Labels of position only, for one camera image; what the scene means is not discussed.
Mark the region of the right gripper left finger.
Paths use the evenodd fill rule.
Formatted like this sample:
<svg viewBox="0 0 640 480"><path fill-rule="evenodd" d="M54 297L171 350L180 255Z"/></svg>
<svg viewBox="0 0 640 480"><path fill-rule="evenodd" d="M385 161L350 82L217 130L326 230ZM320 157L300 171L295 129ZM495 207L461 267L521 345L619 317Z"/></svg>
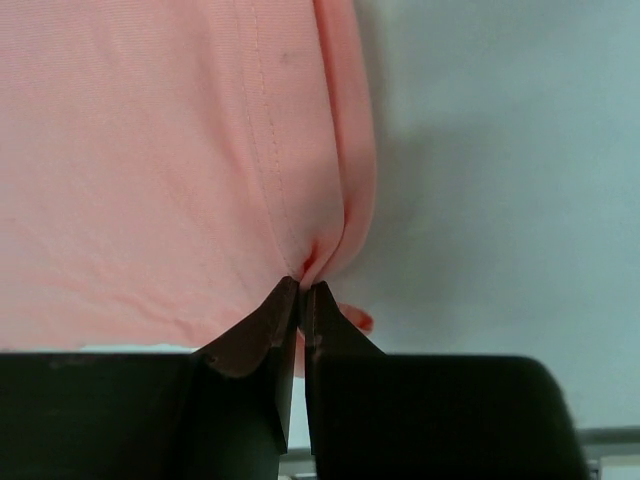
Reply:
<svg viewBox="0 0 640 480"><path fill-rule="evenodd" d="M299 297L191 353L1 357L5 479L274 479L287 450Z"/></svg>

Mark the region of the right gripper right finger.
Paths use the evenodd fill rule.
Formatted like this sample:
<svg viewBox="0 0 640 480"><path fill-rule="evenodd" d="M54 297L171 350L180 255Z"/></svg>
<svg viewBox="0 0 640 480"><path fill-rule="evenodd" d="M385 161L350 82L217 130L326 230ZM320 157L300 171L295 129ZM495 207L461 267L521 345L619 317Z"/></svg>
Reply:
<svg viewBox="0 0 640 480"><path fill-rule="evenodd" d="M303 317L321 479L585 479L559 385L523 356L387 354L313 286Z"/></svg>

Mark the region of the pink polo shirt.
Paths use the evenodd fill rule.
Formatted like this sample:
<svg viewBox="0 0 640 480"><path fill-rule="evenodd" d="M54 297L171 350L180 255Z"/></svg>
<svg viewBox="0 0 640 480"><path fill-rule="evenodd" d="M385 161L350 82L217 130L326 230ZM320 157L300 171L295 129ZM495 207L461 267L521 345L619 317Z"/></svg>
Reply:
<svg viewBox="0 0 640 480"><path fill-rule="evenodd" d="M200 347L365 242L350 1L5 1L1 345Z"/></svg>

